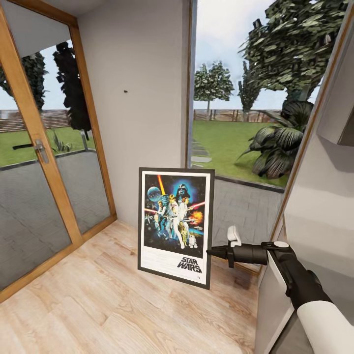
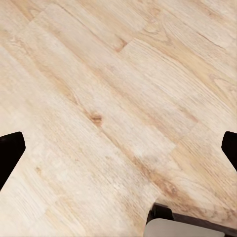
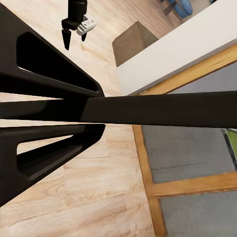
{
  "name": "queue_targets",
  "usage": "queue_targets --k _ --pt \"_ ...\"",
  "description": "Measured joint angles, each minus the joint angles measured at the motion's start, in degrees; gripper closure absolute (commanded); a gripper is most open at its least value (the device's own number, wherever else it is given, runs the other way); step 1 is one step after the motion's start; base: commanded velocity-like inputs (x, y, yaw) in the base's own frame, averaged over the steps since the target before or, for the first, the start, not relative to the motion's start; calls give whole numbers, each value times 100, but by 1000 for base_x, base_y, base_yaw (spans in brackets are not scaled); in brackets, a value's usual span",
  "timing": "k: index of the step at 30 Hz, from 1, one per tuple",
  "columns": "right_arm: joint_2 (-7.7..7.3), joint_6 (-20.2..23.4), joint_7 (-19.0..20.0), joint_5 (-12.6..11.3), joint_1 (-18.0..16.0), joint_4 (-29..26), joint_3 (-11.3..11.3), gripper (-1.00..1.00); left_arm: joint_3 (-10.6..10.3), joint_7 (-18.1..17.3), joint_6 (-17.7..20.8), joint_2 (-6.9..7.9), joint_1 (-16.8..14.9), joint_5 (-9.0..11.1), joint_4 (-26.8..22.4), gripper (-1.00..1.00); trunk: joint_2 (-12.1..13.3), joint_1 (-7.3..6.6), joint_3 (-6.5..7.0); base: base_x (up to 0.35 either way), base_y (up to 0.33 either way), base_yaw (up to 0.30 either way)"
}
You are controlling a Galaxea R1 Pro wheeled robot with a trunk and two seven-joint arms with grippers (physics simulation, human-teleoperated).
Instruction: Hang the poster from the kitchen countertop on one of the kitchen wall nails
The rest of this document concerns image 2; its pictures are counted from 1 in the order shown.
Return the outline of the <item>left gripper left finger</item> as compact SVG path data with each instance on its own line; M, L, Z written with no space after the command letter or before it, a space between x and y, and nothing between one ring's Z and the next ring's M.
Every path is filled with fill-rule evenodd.
M0 137L0 191L26 149L21 131Z

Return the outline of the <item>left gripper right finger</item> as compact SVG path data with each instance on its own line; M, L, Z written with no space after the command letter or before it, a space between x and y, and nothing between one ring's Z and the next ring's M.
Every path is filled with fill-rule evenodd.
M221 149L237 171L237 133L226 131Z

